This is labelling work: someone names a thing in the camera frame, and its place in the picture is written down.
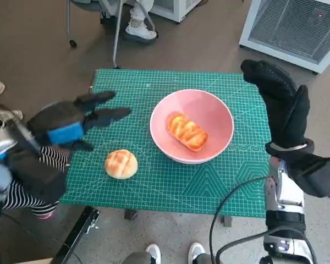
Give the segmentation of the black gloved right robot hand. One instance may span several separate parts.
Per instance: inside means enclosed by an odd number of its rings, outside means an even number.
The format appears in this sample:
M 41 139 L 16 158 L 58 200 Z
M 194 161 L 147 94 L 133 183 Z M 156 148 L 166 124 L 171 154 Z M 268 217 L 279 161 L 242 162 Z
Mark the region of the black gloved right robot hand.
M 240 68 L 244 80 L 257 86 L 266 105 L 271 142 L 283 149 L 307 144 L 307 86 L 297 87 L 285 70 L 265 60 L 246 59 Z

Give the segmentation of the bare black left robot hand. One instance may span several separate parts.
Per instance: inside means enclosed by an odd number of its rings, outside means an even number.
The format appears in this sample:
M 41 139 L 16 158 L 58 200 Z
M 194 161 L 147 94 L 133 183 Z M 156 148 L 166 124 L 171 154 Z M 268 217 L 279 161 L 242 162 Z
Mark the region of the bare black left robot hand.
M 129 107 L 96 109 L 115 95 L 114 91 L 86 93 L 73 101 L 53 103 L 34 115 L 27 122 L 27 128 L 41 145 L 93 151 L 94 147 L 83 140 L 87 131 L 107 127 L 131 113 Z

